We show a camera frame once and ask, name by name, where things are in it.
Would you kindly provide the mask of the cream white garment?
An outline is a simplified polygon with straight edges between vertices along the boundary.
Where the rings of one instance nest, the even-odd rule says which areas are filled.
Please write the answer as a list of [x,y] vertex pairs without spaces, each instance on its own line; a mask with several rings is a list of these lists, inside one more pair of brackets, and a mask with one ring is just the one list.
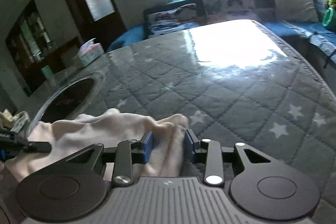
[[109,109],[94,117],[80,114],[74,120],[54,123],[39,122],[30,133],[29,141],[47,141],[52,145],[50,153],[20,153],[14,159],[1,164],[17,181],[61,160],[94,143],[105,147],[117,147],[121,141],[143,137],[153,133],[154,147],[148,163],[134,167],[134,178],[140,176],[177,177],[183,163],[184,135],[189,120],[182,114],[155,120],[150,116],[121,113]]

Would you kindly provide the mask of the grey quilted star table cover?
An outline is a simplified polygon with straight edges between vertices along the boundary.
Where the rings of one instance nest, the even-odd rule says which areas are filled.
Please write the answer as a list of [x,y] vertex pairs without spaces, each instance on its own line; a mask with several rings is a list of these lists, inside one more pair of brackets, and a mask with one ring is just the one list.
[[181,113],[199,137],[242,141],[310,176],[322,193],[314,220],[335,223],[335,95],[269,28],[235,20],[106,53],[35,91],[24,106],[32,122],[61,88],[84,78],[95,87],[76,114]]

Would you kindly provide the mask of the dark display cabinet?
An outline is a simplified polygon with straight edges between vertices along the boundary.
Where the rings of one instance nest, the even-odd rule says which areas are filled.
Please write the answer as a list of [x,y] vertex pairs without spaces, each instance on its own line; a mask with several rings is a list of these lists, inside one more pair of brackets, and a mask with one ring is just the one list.
[[48,78],[66,69],[63,56],[81,46],[77,37],[57,46],[50,39],[34,0],[29,1],[17,18],[5,42],[27,96],[33,94]]

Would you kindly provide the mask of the tissue box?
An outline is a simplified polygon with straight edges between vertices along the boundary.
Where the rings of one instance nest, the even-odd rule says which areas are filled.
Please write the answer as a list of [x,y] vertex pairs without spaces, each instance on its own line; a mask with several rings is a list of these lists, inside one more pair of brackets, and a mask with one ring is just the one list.
[[72,58],[74,66],[78,69],[87,67],[104,53],[100,43],[95,42],[95,38],[85,42]]

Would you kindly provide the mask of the left butterfly cushion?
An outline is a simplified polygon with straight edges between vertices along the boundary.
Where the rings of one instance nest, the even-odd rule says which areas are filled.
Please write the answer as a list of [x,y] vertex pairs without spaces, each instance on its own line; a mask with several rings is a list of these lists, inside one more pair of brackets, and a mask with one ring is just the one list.
[[197,5],[195,3],[167,11],[155,12],[147,16],[148,38],[198,26]]

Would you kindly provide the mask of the butterfly cushion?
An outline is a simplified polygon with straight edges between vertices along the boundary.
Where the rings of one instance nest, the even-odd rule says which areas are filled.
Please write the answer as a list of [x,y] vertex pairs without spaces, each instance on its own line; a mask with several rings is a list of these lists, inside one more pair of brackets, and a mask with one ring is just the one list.
[[238,19],[259,21],[255,0],[202,0],[208,24]]
[[198,26],[197,5],[195,3],[167,11],[155,12],[147,16],[148,38]]

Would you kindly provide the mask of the dark wooden door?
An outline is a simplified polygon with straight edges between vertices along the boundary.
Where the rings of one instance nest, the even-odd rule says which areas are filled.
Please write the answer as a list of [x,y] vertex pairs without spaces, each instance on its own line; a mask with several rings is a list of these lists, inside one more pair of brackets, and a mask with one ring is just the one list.
[[125,31],[114,0],[66,0],[84,42],[94,39],[106,51]]

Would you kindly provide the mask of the right butterfly cushion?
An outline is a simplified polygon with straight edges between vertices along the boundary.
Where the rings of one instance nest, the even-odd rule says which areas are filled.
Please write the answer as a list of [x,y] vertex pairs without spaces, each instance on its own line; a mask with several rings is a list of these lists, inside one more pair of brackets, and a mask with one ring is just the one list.
[[255,0],[202,0],[208,24],[238,19],[259,21]]

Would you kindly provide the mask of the blue corner sofa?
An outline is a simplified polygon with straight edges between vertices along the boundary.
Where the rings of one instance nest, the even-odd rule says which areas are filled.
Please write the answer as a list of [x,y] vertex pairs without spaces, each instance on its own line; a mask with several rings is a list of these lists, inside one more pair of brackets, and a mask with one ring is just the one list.
[[[252,12],[257,16],[257,21],[274,34],[289,43],[297,50],[323,79],[332,87],[335,85],[335,32],[327,30],[322,25],[324,8],[320,3],[315,3],[319,22],[279,21],[275,16],[274,0],[255,0],[256,8]],[[108,46],[107,51],[113,51],[134,43],[146,40],[149,35],[149,21],[147,17],[155,12],[163,12],[175,9],[179,6],[195,4],[199,25],[209,24],[206,19],[206,11],[202,0],[176,0],[164,5],[159,5],[143,11],[145,22],[137,25]]]

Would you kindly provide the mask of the grey square pillow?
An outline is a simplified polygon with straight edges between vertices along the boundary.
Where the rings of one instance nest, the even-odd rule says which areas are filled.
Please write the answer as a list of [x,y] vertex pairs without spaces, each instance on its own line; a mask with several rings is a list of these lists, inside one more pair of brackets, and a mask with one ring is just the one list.
[[318,22],[313,0],[274,0],[277,20]]

